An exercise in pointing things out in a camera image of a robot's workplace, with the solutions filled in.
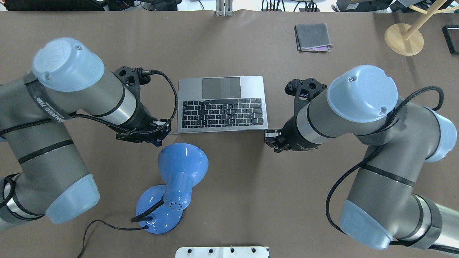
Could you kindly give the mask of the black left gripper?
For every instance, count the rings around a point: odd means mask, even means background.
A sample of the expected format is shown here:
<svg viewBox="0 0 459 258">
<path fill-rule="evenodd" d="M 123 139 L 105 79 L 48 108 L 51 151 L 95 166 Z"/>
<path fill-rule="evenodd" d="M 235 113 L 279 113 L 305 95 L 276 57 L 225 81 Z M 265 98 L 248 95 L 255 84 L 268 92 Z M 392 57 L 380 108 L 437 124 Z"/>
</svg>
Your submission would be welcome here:
<svg viewBox="0 0 459 258">
<path fill-rule="evenodd" d="M 162 141 L 171 131 L 170 122 L 167 119 L 153 120 L 144 130 L 139 133 L 116 133 L 116 139 L 132 143 L 151 143 L 156 147 L 162 146 Z"/>
</svg>

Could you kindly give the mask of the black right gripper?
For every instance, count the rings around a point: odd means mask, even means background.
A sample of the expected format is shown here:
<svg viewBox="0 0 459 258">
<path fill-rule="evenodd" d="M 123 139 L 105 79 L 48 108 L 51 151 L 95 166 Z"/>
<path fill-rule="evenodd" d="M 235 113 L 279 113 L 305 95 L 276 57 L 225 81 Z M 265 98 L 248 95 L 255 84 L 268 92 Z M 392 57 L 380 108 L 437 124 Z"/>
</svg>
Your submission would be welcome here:
<svg viewBox="0 0 459 258">
<path fill-rule="evenodd" d="M 299 132 L 296 119 L 289 119 L 282 129 L 277 131 L 272 129 L 264 130 L 264 142 L 275 153 L 282 151 L 308 151 L 317 149 L 318 144 L 307 141 Z"/>
</svg>

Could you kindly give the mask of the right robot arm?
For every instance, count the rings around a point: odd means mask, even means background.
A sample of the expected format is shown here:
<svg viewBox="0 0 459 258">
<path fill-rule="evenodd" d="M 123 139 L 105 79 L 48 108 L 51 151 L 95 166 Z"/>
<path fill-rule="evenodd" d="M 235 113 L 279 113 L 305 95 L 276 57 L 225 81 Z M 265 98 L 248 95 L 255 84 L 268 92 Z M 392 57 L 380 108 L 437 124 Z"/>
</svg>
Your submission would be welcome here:
<svg viewBox="0 0 459 258">
<path fill-rule="evenodd" d="M 285 92 L 295 97 L 293 116 L 264 131 L 274 152 L 317 149 L 346 133 L 368 146 L 328 193 L 335 229 L 376 250 L 403 245 L 458 256 L 458 212 L 413 193 L 423 164 L 443 159 L 457 142 L 455 125 L 437 113 L 440 87 L 402 98 L 382 69 L 360 65 L 329 86 L 292 80 Z"/>
</svg>

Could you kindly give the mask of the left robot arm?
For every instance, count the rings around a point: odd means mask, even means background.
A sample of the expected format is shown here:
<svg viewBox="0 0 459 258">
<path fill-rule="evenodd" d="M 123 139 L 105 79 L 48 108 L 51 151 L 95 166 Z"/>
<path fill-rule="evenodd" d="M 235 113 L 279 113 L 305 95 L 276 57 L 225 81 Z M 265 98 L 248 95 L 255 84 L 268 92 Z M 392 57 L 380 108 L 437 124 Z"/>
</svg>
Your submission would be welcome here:
<svg viewBox="0 0 459 258">
<path fill-rule="evenodd" d="M 64 122 L 86 112 L 117 138 L 161 146 L 171 119 L 156 119 L 140 102 L 140 86 L 156 70 L 115 73 L 81 42 L 54 39 L 32 69 L 1 85 L 1 141 L 10 145 L 21 173 L 1 178 L 1 231 L 47 216 L 67 222 L 94 207 L 100 194 Z"/>
</svg>

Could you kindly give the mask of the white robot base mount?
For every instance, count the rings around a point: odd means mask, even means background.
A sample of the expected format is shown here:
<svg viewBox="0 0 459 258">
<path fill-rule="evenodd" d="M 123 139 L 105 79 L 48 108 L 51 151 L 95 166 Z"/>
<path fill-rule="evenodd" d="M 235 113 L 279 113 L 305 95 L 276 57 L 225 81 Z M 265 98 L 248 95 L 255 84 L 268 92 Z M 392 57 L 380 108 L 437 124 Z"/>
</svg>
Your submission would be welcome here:
<svg viewBox="0 0 459 258">
<path fill-rule="evenodd" d="M 175 253 L 176 258 L 270 258 L 269 247 L 183 247 Z"/>
</svg>

